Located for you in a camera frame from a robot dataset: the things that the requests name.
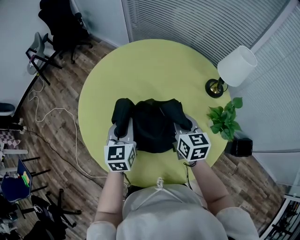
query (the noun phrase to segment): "white cable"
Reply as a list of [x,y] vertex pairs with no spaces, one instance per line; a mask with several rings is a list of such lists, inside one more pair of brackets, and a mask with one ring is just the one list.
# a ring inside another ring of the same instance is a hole
[[67,111],[67,113],[69,113],[69,114],[73,117],[75,129],[76,129],[76,139],[75,139],[75,142],[76,142],[76,151],[75,151],[75,158],[76,158],[76,163],[77,163],[78,167],[81,169],[81,171],[83,171],[86,175],[90,176],[91,178],[107,178],[106,176],[92,176],[92,175],[89,175],[86,171],[84,171],[84,170],[80,167],[80,165],[79,165],[79,163],[78,163],[78,158],[77,158],[77,149],[78,149],[78,147],[77,147],[77,126],[76,126],[76,122],[75,122],[75,117],[74,117],[74,115],[73,115],[72,113],[70,113],[70,112],[69,112],[67,109],[65,109],[65,108],[57,108],[57,107],[56,107],[56,108],[53,108],[50,112],[48,112],[48,113],[44,116],[44,118],[43,118],[42,120],[37,120],[39,98],[38,98],[37,95],[35,95],[33,98],[30,98],[30,99],[29,99],[29,95],[30,95],[32,92],[38,93],[38,92],[41,92],[41,91],[44,89],[45,82],[44,82],[43,79],[41,79],[41,80],[43,81],[43,87],[42,87],[42,89],[41,89],[40,91],[36,91],[36,90],[33,89],[33,90],[31,90],[30,93],[28,94],[28,101],[29,101],[29,102],[32,101],[34,98],[37,98],[37,109],[36,109],[36,116],[35,116],[36,122],[42,122],[42,121],[44,121],[45,118],[46,118],[46,116],[47,116],[48,114],[50,114],[52,111],[54,111],[54,110],[65,110],[65,111]]

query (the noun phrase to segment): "round yellow table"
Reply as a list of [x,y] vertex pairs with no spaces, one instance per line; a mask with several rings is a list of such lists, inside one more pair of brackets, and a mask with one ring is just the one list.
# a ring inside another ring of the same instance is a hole
[[[172,41],[149,39],[129,43],[102,59],[89,74],[79,99],[78,117],[82,138],[91,156],[108,171],[104,161],[108,129],[119,98],[135,104],[153,98],[180,101],[183,111],[193,117],[210,138],[211,149],[206,158],[212,166],[223,152],[227,141],[208,127],[209,106],[225,106],[228,91],[214,99],[204,86],[218,79],[216,68],[200,53]],[[187,182],[186,167],[172,150],[165,153],[137,151],[132,170],[126,172],[131,184],[139,187],[156,185],[158,177],[165,183]],[[189,169],[190,180],[194,176]]]

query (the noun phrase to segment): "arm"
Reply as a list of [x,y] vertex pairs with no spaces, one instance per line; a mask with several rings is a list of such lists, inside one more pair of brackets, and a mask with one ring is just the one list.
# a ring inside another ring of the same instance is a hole
[[225,185],[206,161],[197,161],[192,171],[212,214],[216,215],[222,209],[234,207]]
[[109,172],[102,190],[95,222],[106,221],[118,227],[122,222],[124,176],[120,172]]

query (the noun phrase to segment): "wooden floor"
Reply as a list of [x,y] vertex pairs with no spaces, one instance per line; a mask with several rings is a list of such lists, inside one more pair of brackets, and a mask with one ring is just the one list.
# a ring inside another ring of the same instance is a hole
[[[84,146],[77,118],[78,100],[84,81],[93,67],[104,58],[112,48],[104,43],[94,42],[89,49],[81,47],[75,53],[75,64],[71,64],[70,54],[63,60],[57,59],[63,69],[48,67],[45,75],[51,82],[41,93],[37,119],[40,120],[54,107],[63,107],[74,114],[78,127],[79,164],[90,175],[106,176],[106,172],[92,159]],[[40,90],[38,80],[33,88]],[[25,159],[40,156],[40,160],[27,162],[30,171],[39,172],[51,169],[51,172],[37,176],[33,188],[48,184],[48,188],[34,193],[45,198],[51,191],[53,200],[57,199],[59,188],[65,189],[63,205],[67,209],[81,209],[82,215],[70,216],[77,222],[77,227],[67,229],[67,239],[82,240],[94,218],[98,197],[101,194],[105,178],[91,178],[78,168],[75,160],[75,127],[71,116],[64,110],[51,112],[43,122],[35,122],[37,100],[26,99],[21,107],[21,116],[28,127],[28,132],[21,135],[20,148],[28,149],[29,154],[8,156],[8,166],[15,166],[18,157]],[[213,166],[213,170],[225,183],[237,206],[251,215],[260,232],[272,220],[283,198],[284,190],[278,187],[260,167],[253,157],[236,158],[222,154]],[[21,208],[32,207],[30,199],[20,201]],[[18,232],[26,235],[33,227],[37,217],[35,213],[26,215],[26,220],[17,222]]]

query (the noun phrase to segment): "white lampshade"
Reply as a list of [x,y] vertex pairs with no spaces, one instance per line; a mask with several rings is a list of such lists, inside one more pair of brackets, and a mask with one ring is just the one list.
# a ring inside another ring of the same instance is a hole
[[245,46],[239,46],[217,65],[220,77],[229,86],[239,86],[257,66],[254,54]]

